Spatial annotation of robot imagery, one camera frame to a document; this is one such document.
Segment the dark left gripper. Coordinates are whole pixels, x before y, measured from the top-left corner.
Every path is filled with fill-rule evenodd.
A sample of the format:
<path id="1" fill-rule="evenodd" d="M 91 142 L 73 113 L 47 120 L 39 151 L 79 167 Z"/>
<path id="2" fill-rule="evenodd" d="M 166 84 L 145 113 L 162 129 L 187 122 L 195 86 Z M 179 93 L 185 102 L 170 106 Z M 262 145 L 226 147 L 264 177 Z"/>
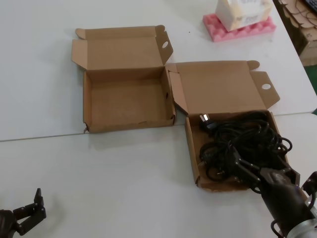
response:
<path id="1" fill-rule="evenodd" d="M 42 191 L 37 189 L 32 204 L 14 209 L 0 211 L 0 238 L 12 238 L 15 229 L 20 235 L 25 235 L 47 217 Z"/>

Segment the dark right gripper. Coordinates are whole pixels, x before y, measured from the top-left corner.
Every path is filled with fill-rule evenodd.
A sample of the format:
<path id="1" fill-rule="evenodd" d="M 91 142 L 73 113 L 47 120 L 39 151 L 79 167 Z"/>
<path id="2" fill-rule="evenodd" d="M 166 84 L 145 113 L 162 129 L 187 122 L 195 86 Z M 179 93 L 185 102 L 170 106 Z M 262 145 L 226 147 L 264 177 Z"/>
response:
<path id="1" fill-rule="evenodd" d="M 230 147 L 230 153 L 232 173 L 253 192 L 261 192 L 262 199 L 282 231 L 290 231 L 311 219 L 311 211 L 296 184 L 300 175 L 287 161 L 279 158 L 280 170 L 260 170 L 258 166 L 244 160 L 234 146 Z"/>

